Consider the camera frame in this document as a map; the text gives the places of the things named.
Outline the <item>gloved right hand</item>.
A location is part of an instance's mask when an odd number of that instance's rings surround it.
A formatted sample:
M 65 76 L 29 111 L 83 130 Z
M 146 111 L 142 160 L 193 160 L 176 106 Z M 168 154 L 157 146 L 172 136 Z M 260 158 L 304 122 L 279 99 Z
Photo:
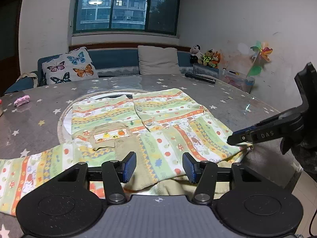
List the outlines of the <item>gloved right hand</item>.
M 316 178 L 316 132 L 300 131 L 293 139 L 292 154 L 302 168 Z

